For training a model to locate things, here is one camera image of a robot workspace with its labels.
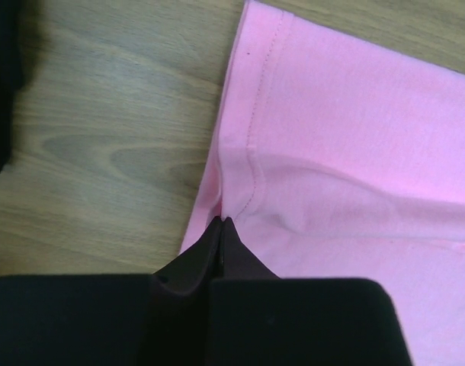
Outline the pink t shirt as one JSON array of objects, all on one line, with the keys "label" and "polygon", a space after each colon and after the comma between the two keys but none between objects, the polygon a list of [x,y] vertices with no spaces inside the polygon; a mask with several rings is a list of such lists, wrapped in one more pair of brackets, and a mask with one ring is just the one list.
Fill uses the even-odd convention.
[{"label": "pink t shirt", "polygon": [[215,216],[277,275],[378,282],[417,365],[465,365],[465,75],[247,1],[182,248]]}]

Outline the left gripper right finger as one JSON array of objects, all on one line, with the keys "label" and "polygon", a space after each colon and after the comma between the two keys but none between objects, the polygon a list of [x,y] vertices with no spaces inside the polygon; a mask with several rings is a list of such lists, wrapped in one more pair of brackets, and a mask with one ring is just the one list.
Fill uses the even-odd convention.
[{"label": "left gripper right finger", "polygon": [[276,277],[231,219],[210,285],[211,365],[409,365],[390,296],[365,278]]}]

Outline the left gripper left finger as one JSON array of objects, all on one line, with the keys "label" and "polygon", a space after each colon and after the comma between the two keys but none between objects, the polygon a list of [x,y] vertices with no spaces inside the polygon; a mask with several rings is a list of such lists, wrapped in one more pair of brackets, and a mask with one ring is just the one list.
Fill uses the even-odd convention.
[{"label": "left gripper left finger", "polygon": [[152,274],[0,277],[0,365],[201,365],[222,231]]}]

